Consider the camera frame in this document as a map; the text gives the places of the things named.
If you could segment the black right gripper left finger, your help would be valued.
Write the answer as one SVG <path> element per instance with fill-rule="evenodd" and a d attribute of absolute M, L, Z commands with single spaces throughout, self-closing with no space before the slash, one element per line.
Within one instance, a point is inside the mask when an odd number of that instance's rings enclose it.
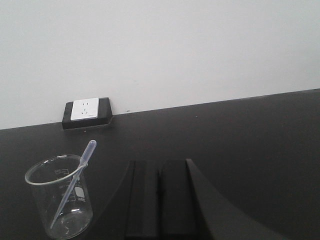
<path fill-rule="evenodd" d="M 126 238 L 160 236 L 158 170 L 154 161 L 135 162 L 124 236 Z"/>

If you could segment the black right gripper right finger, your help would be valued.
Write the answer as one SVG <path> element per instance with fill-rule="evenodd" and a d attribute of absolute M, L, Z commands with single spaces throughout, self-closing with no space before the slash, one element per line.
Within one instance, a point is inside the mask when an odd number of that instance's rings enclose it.
<path fill-rule="evenodd" d="M 167 160 L 161 171 L 164 240 L 283 240 L 235 207 L 191 159 Z"/>

